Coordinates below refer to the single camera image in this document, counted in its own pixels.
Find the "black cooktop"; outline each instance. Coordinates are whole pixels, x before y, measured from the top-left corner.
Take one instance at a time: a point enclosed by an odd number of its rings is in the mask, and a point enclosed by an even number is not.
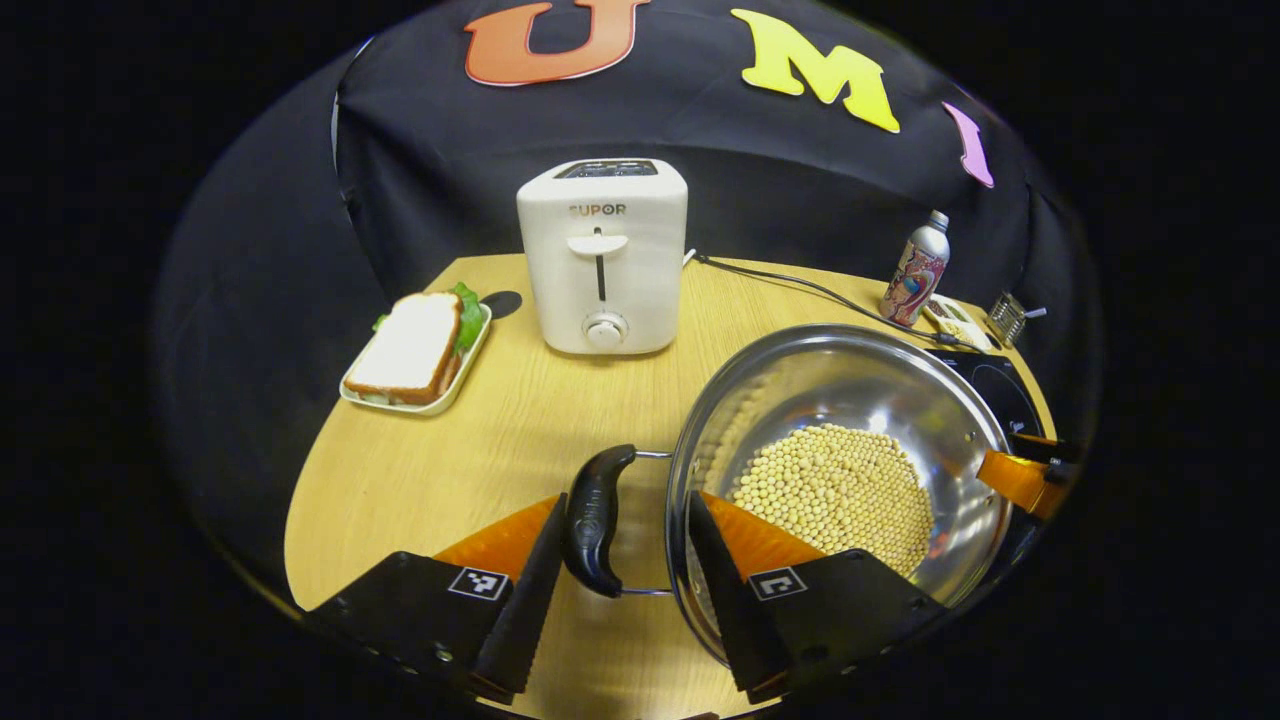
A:
[[[1036,414],[1027,386],[1018,375],[1018,369],[1007,359],[998,355],[979,355],[957,350],[929,350],[952,370],[978,391],[987,401],[987,407],[1000,420],[1005,433],[1023,433],[1044,437],[1044,428]]]

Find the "sandwich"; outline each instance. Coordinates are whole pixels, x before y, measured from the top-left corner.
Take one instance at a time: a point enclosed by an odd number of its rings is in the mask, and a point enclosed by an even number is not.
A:
[[[480,301],[462,283],[404,296],[378,319],[374,340],[342,384],[365,400],[430,405],[448,392],[483,328]]]

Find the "white toaster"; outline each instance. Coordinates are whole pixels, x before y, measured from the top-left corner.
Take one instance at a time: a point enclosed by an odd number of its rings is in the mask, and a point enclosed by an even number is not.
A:
[[[534,305],[562,352],[625,355],[676,338],[689,186],[640,158],[557,165],[516,193]]]

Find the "yellow letter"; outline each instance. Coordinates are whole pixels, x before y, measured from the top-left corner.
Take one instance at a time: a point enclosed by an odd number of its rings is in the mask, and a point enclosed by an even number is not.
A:
[[[742,70],[742,79],[748,83],[787,95],[804,95],[804,83],[791,76],[791,65],[795,64],[823,102],[833,102],[840,88],[849,83],[849,96],[845,97],[849,114],[888,132],[900,129],[881,81],[884,70],[874,60],[844,45],[837,45],[823,56],[796,28],[780,19],[751,10],[735,9],[730,13],[750,26],[755,41],[755,65]]]

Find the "black cable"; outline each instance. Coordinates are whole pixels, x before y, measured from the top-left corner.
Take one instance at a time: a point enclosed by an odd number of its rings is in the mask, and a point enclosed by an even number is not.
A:
[[[772,278],[772,279],[776,279],[776,281],[785,281],[785,282],[792,282],[792,283],[803,284],[805,287],[810,287],[813,290],[817,290],[818,292],[820,292],[820,293],[831,297],[832,300],[835,300],[836,302],[840,302],[841,305],[844,305],[845,307],[849,307],[850,310],[856,310],[858,313],[861,313],[863,315],[867,315],[868,318],[872,318],[873,320],[879,320],[881,323],[884,323],[886,325],[890,325],[891,328],[893,328],[896,331],[901,331],[904,333],[913,334],[915,337],[923,337],[924,340],[936,342],[938,345],[968,347],[970,350],[977,351],[978,354],[986,355],[982,351],[980,347],[977,347],[977,346],[974,346],[972,343],[968,343],[968,342],[957,338],[956,336],[954,336],[951,333],[925,333],[925,332],[920,332],[920,331],[916,331],[916,329],[913,329],[913,328],[904,328],[902,325],[900,325],[900,324],[897,324],[897,323],[895,323],[892,320],[887,320],[884,318],[881,318],[877,313],[872,313],[870,310],[867,310],[865,307],[854,304],[851,300],[849,300],[847,297],[840,295],[838,292],[832,291],[832,290],[827,290],[827,288],[822,287],[820,284],[818,284],[815,282],[809,282],[809,281],[806,281],[804,278],[796,278],[796,277],[792,277],[792,275],[783,275],[783,274],[780,274],[780,273],[769,273],[769,272],[765,272],[765,270],[751,270],[749,268],[741,268],[739,265],[730,265],[728,263],[721,263],[719,260],[712,260],[710,258],[708,258],[707,255],[703,255],[701,252],[695,252],[694,254],[694,259],[696,259],[699,263],[701,263],[704,265],[710,265],[713,268],[719,268],[722,270],[728,270],[731,273],[741,273],[744,275],[756,275],[756,277],[760,277],[760,278]]]

